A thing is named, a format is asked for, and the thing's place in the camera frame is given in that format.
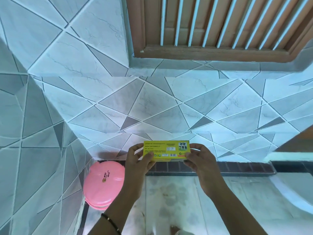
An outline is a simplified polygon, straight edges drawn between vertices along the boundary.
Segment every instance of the tiled floor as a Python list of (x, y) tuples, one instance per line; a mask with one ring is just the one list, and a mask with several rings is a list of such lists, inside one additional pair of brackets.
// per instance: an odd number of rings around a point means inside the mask
[[(313, 215), (288, 202), (268, 177), (224, 177), (227, 185), (269, 235), (307, 235)], [(101, 211), (89, 208), (83, 235)], [(176, 225), (195, 235), (229, 235), (197, 177), (147, 176), (143, 192), (127, 218), (123, 235), (169, 235)]]

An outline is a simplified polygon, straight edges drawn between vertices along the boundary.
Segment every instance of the pink lid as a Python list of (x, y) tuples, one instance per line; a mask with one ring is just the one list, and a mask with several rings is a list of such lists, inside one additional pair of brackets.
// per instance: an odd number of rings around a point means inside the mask
[(96, 162), (84, 182), (84, 195), (89, 205), (104, 209), (112, 203), (122, 189), (125, 168), (114, 161)]

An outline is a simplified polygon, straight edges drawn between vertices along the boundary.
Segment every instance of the metal bar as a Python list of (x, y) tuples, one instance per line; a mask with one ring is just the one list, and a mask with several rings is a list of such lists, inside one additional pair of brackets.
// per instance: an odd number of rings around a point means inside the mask
[(263, 18), (264, 18), (264, 16), (265, 16), (266, 12), (267, 12), (269, 6), (271, 5), (272, 1), (273, 1), (273, 0), (268, 0), (268, 1), (267, 1), (267, 3), (266, 3), (266, 5), (265, 5), (265, 7), (264, 7), (264, 9), (263, 9), (263, 11), (262, 11), (262, 13), (261, 13), (261, 15), (260, 15), (260, 18), (258, 19), (258, 22), (256, 23), (256, 25), (255, 25), (255, 27), (254, 27), (254, 29), (253, 29), (253, 31), (252, 31), (252, 33), (251, 33), (251, 35), (250, 35), (248, 41), (247, 41), (247, 44), (246, 44), (246, 46), (245, 46), (245, 49), (247, 49), (247, 48), (249, 47), (249, 45), (250, 45), (250, 43), (251, 43), (251, 41), (252, 41), (252, 39), (253, 39), (253, 37), (254, 37), (256, 31), (258, 30), (258, 28), (259, 28), (259, 26), (260, 26), (260, 24), (261, 24), (261, 22), (262, 22), (262, 20), (263, 20)]
[(182, 5), (184, 0), (179, 0), (179, 7), (178, 7), (178, 16), (177, 16), (177, 25), (176, 25), (176, 34), (175, 34), (175, 43), (174, 46), (178, 45), (178, 35), (180, 29), (180, 20), (182, 19)]
[(250, 4), (249, 4), (248, 9), (247, 9), (247, 11), (246, 11), (245, 17), (244, 17), (244, 19), (242, 20), (240, 29), (239, 29), (239, 31), (238, 31), (238, 33), (237, 33), (237, 36), (236, 36), (236, 39), (235, 39), (235, 41), (234, 41), (234, 43), (233, 43), (232, 49), (234, 49), (234, 48), (236, 47), (237, 43), (238, 43), (238, 40), (239, 40), (239, 38), (240, 38), (240, 35), (241, 35), (242, 31), (244, 30), (244, 27), (245, 27), (245, 25), (246, 25), (246, 23), (247, 23), (247, 20), (248, 20), (249, 15), (250, 15), (250, 13), (251, 13), (251, 11), (252, 11), (252, 8), (253, 8), (253, 6), (254, 6), (254, 4), (255, 4), (255, 1), (256, 1), (256, 0), (250, 0)]
[(160, 41), (161, 46), (163, 46), (164, 40), (165, 9), (166, 9), (166, 0), (162, 0), (161, 41)]
[(289, 2), (291, 0), (285, 0), (284, 4), (282, 5), (282, 7), (280, 8), (278, 14), (276, 15), (271, 27), (269, 28), (269, 30), (267, 31), (263, 41), (261, 42), (259, 49), (262, 49), (262, 47), (264, 46), (265, 42), (267, 41), (268, 37), (270, 36), (270, 34), (272, 33), (274, 27), (276, 26), (278, 20), (280, 19), (281, 15), (284, 13), (286, 7), (288, 6)]
[(230, 4), (230, 7), (229, 7), (229, 10), (228, 10), (228, 13), (227, 13), (227, 16), (226, 16), (226, 19), (225, 19), (225, 23), (223, 25), (223, 28), (222, 28), (222, 31), (221, 31), (221, 34), (219, 36), (219, 39), (218, 39), (218, 42), (217, 42), (217, 45), (216, 47), (219, 48), (221, 46), (221, 43), (222, 43), (222, 40), (223, 40), (223, 37), (225, 35), (225, 32), (226, 32), (226, 28), (228, 26), (228, 23), (229, 23), (229, 20), (230, 20), (230, 17), (233, 13), (233, 10), (234, 10), (234, 7), (235, 7), (235, 4), (236, 4), (236, 1), (237, 0), (232, 0), (232, 3)]
[(296, 10), (296, 12), (293, 15), (292, 19), (289, 21), (288, 25), (286, 26), (286, 28), (284, 29), (284, 31), (281, 33), (280, 37), (278, 38), (277, 42), (275, 43), (275, 46), (273, 47), (273, 50), (275, 50), (277, 48), (277, 46), (279, 45), (281, 40), (287, 34), (288, 30), (290, 29), (292, 24), (295, 22), (295, 20), (297, 19), (298, 15), (300, 14), (300, 12), (302, 11), (303, 7), (306, 5), (307, 2), (308, 2), (308, 0), (302, 0), (300, 6), (298, 6), (298, 9)]
[(195, 9), (194, 9), (194, 16), (193, 16), (193, 21), (192, 21), (192, 23), (191, 23), (191, 29), (190, 29), (188, 47), (191, 46), (191, 42), (192, 42), (192, 40), (193, 40), (194, 29), (195, 29), (195, 24), (196, 24), (198, 9), (199, 9), (199, 3), (200, 3), (200, 0), (196, 0), (196, 5), (195, 5)]
[(211, 29), (211, 25), (212, 25), (212, 21), (213, 21), (213, 17), (214, 17), (215, 11), (216, 11), (217, 3), (218, 3), (218, 0), (214, 0), (212, 11), (211, 11), (211, 14), (210, 14), (208, 27), (207, 27), (207, 30), (205, 31), (202, 47), (205, 47), (205, 45), (207, 43), (208, 36), (209, 36), (209, 31)]

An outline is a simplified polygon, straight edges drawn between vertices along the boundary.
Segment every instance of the person's left arm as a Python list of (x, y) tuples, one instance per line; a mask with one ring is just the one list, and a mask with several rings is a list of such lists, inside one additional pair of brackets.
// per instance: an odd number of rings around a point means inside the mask
[[(155, 164), (155, 162), (151, 162), (153, 153), (145, 155), (140, 161), (138, 160), (143, 155), (143, 151), (137, 154), (135, 154), (135, 151), (142, 147), (143, 143), (139, 143), (128, 150), (123, 187), (115, 200), (104, 212), (115, 223), (120, 232), (124, 228), (131, 208), (141, 195), (145, 174)], [(112, 224), (102, 216), (88, 233), (88, 235), (116, 234), (118, 233)]]

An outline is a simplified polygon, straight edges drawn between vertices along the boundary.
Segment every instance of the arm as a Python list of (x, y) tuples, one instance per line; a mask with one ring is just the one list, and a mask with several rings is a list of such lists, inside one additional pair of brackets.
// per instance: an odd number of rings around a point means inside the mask
[[(147, 154), (141, 161), (138, 159), (142, 156), (143, 151), (135, 154), (135, 151), (142, 148), (143, 143), (132, 146), (127, 153), (125, 164), (125, 179), (123, 187), (104, 212), (122, 232), (128, 214), (135, 201), (139, 199), (145, 174), (153, 167), (155, 162), (150, 162), (154, 154)], [(100, 217), (88, 235), (117, 235), (115, 228), (104, 217)]]
[(202, 144), (192, 143), (184, 163), (196, 171), (201, 188), (213, 201), (230, 235), (267, 235), (252, 214), (228, 188), (215, 156)]

